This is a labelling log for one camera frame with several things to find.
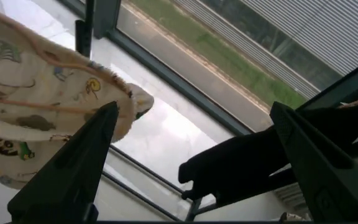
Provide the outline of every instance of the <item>road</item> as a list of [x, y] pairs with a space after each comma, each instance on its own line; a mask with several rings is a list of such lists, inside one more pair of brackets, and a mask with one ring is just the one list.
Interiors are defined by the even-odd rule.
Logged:
[[266, 112], [166, 38], [161, 30], [150, 26], [144, 18], [121, 7], [117, 26], [254, 131], [270, 126]]

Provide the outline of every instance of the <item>patterned cloth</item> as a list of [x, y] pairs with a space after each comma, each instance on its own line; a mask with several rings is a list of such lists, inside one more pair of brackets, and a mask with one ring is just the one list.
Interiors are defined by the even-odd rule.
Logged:
[[21, 189], [89, 112], [112, 101], [119, 107], [112, 142], [154, 103], [140, 87], [0, 14], [1, 183]]

